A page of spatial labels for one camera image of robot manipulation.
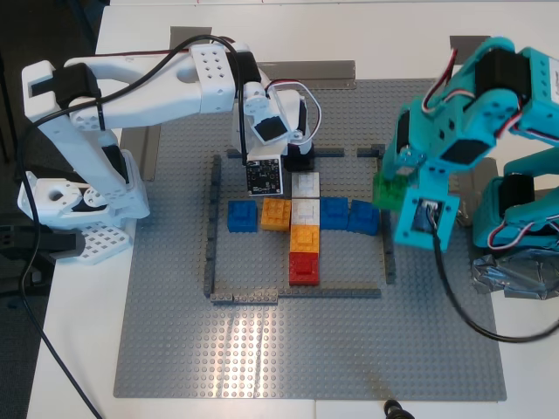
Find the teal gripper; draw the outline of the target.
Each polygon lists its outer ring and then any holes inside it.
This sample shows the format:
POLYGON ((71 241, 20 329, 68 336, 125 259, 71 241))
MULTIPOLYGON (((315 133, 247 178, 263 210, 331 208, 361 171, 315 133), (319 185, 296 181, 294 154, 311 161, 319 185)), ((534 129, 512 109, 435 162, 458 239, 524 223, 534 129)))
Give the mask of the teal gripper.
POLYGON ((402 108, 380 175, 399 176, 423 192, 447 192, 450 178, 472 169, 496 146, 498 107, 447 104, 426 113, 419 104, 402 108))

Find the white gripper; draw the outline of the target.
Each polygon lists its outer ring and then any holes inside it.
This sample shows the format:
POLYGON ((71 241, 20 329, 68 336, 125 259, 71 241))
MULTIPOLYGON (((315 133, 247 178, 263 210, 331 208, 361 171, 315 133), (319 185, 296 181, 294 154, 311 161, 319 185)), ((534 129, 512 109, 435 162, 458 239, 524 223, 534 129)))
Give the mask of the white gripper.
POLYGON ((312 140, 305 98, 296 90, 265 89, 255 82, 245 87, 244 114, 250 131, 245 145, 238 148, 245 158, 308 155, 312 140))

